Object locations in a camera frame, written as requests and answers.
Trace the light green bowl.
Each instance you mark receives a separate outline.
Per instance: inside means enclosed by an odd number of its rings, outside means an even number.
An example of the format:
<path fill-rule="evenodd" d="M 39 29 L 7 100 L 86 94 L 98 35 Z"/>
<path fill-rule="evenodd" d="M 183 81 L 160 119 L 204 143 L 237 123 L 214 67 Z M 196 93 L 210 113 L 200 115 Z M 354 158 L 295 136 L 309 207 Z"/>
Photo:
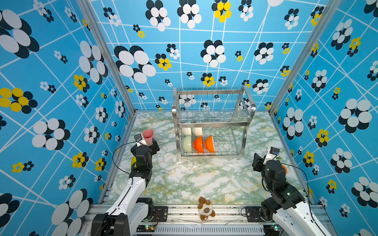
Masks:
<path fill-rule="evenodd" d="M 190 135 L 182 138 L 182 149 L 184 152 L 192 152 L 192 137 Z"/>

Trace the cream bowl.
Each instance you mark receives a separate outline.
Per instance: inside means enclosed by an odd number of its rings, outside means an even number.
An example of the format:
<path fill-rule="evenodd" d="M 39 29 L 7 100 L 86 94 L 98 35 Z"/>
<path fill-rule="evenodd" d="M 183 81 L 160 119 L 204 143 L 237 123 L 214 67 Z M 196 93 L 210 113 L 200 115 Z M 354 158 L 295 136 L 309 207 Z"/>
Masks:
<path fill-rule="evenodd" d="M 201 127 L 194 127 L 193 128 L 193 134 L 197 137 L 202 136 L 203 135 L 202 128 Z"/>
<path fill-rule="evenodd" d="M 189 127 L 182 128 L 182 134 L 184 136 L 191 136 L 192 135 L 192 129 Z"/>

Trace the white bowl orange outside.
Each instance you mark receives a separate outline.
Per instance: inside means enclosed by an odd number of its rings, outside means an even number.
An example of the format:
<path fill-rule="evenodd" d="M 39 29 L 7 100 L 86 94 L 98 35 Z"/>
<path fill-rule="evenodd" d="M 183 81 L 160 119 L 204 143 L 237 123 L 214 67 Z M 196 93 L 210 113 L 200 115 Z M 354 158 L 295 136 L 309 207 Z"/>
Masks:
<path fill-rule="evenodd" d="M 215 153 L 214 138 L 212 135 L 205 139 L 204 145 L 207 151 L 210 153 Z"/>

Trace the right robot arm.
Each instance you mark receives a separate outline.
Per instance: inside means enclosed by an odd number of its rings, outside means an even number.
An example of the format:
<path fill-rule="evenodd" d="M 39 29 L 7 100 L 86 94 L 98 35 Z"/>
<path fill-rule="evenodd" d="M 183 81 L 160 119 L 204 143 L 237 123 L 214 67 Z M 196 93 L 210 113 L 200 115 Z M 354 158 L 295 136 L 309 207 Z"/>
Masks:
<path fill-rule="evenodd" d="M 262 187 L 271 197 L 261 203 L 261 218 L 275 222 L 290 236 L 329 236 L 331 233 L 313 214 L 310 203 L 286 180 L 283 163 L 268 153 L 254 154 L 253 170 L 261 173 Z"/>

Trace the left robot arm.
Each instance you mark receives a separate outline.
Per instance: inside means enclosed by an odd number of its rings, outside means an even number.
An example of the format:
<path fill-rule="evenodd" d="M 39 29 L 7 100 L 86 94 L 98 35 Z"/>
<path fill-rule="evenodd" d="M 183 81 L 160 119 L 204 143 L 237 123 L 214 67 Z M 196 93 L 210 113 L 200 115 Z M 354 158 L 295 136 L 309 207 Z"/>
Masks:
<path fill-rule="evenodd" d="M 159 146 L 155 139 L 152 139 L 151 145 L 147 145 L 145 141 L 139 141 L 131 148 L 136 162 L 129 173 L 128 184 L 106 213 L 97 214 L 94 217 L 91 236 L 132 236 L 144 219 L 153 216 L 152 198 L 140 195 L 151 180 L 152 156 L 158 151 Z"/>

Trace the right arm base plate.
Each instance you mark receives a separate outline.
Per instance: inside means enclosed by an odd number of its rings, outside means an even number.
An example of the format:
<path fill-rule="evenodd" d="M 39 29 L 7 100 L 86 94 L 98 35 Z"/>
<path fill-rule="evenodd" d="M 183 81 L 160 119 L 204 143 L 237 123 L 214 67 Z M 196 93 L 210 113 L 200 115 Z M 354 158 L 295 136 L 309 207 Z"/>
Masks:
<path fill-rule="evenodd" d="M 286 210 L 267 206 L 245 206 L 241 209 L 241 215 L 247 218 L 249 223 L 274 223 L 274 216 L 285 216 Z"/>

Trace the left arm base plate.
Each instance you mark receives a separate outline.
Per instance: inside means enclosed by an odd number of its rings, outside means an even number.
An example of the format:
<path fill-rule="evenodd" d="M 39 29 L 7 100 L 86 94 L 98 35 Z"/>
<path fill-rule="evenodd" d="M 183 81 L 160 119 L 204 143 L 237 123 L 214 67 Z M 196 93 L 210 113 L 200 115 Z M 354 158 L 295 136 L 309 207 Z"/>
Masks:
<path fill-rule="evenodd" d="M 168 217 L 168 207 L 167 206 L 154 206 L 153 213 L 147 215 L 143 222 L 166 222 Z"/>

